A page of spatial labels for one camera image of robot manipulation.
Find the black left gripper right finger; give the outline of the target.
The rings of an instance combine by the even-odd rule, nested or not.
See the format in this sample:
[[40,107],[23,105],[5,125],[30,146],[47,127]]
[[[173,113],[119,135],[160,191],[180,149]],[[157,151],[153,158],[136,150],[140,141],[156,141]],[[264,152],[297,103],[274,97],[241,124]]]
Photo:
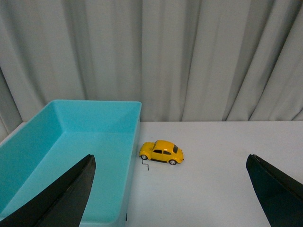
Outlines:
[[272,227],[303,225],[303,185],[257,155],[246,161],[252,186]]

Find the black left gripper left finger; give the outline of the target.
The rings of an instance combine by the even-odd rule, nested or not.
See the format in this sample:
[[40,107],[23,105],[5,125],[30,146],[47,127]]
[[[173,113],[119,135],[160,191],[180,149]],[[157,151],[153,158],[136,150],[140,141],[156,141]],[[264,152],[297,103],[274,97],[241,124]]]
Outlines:
[[4,218],[2,227],[78,227],[96,170],[95,157],[85,156],[32,200]]

